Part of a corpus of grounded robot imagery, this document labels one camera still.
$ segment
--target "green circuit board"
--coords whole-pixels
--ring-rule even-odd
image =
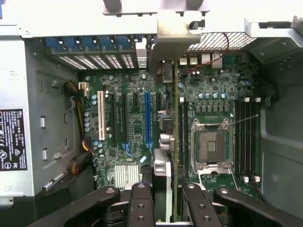
[[[184,72],[191,66],[179,66],[179,97],[184,98],[181,111],[184,143],[180,146],[180,163],[186,166],[187,179],[199,182],[190,166],[189,131],[195,119],[204,123],[221,123],[225,118],[236,120],[235,99],[258,96],[255,75],[258,63],[242,62],[241,55],[226,55],[219,69],[205,65],[188,75]],[[158,111],[174,115],[172,84],[159,83],[148,75],[147,70],[88,71],[81,76],[81,82],[89,83],[89,96],[84,98],[84,110],[89,113],[89,127],[86,135],[91,138],[95,152],[93,165],[96,172],[96,187],[105,185],[123,188],[123,184],[141,179],[142,166],[152,163],[152,149],[159,144]],[[106,139],[99,140],[98,91],[104,92]],[[150,95],[149,111],[151,124],[146,125],[146,93]],[[146,143],[147,129],[151,143]],[[225,159],[235,159],[235,128],[225,133]],[[259,159],[258,135],[256,156]],[[231,175],[203,175],[202,183],[209,190],[226,186],[234,188]],[[239,189],[251,196],[257,196],[249,184],[236,176]]]

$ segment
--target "ventilation slot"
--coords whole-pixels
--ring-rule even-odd
[[[229,40],[229,50],[240,50],[250,44],[255,38],[244,32],[226,33]],[[227,48],[227,39],[223,33],[203,33],[199,44],[193,44],[188,51],[223,51]]]
[[[132,61],[132,57],[127,54],[127,55],[121,55],[123,61],[125,62],[125,65],[128,69],[133,69],[134,68],[134,64]]]
[[[110,67],[99,56],[90,56],[103,69],[110,69]]]
[[[66,57],[66,56],[60,56],[59,59],[61,59],[62,61],[68,63],[69,65],[79,69],[79,70],[86,70],[86,68],[80,64],[78,64],[77,62],[75,62],[73,59]]]
[[[84,56],[75,56],[75,58],[78,59],[79,61],[81,61],[86,66],[90,67],[92,70],[98,69],[93,63],[91,63],[89,60],[87,60],[87,58],[85,58]]]
[[[116,68],[116,69],[121,69],[122,66],[120,65],[120,63],[118,62],[116,56],[114,55],[105,55],[107,57],[107,59],[109,60],[109,62]]]

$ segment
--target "power supply label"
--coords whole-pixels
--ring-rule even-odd
[[[27,170],[23,110],[0,110],[0,171]]]

